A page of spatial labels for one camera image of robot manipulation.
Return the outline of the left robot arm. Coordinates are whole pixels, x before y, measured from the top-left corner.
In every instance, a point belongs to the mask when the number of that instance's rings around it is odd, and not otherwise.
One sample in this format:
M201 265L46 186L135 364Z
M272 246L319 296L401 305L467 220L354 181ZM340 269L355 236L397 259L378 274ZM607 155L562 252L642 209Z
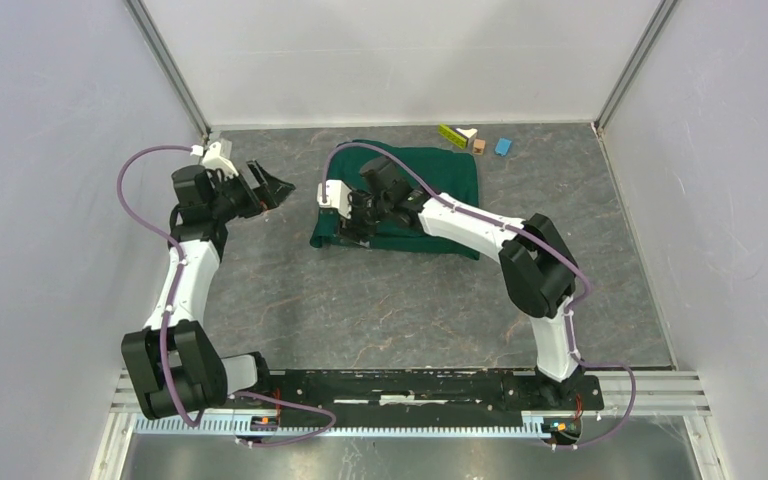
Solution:
M225 365L201 323L223 258L229 222L277 208L296 187L247 162L256 184L222 167L188 165L171 175L177 202L161 235L169 268L144 326L126 334L121 352L143 415L192 423L228 395Z

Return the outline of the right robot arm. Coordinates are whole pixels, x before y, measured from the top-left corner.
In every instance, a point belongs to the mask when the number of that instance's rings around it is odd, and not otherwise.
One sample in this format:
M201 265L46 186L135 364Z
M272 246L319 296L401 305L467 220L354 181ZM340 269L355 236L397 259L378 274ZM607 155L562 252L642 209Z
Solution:
M540 400L551 408L574 400L586 371L572 324L583 275L553 222L541 214L524 220L469 206L387 156L367 162L360 175L362 188L334 179L318 187L320 208L338 216L338 236L366 246L381 223L392 222L496 261L510 301L531 323Z

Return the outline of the blue small block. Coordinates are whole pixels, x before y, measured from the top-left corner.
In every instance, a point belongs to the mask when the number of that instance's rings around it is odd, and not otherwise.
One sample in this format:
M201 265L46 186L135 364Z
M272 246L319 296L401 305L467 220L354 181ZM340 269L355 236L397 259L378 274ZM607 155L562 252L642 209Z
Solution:
M500 138L494 148L494 153L498 156L505 157L508 155L512 141L508 138Z

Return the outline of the brown wooden cube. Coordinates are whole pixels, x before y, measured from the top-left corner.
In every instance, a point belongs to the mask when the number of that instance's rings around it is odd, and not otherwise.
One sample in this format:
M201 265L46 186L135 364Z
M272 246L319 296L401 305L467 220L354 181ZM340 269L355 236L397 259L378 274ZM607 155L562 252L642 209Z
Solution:
M472 143L472 153L474 155L483 155L486 150L486 141L484 139L475 139Z

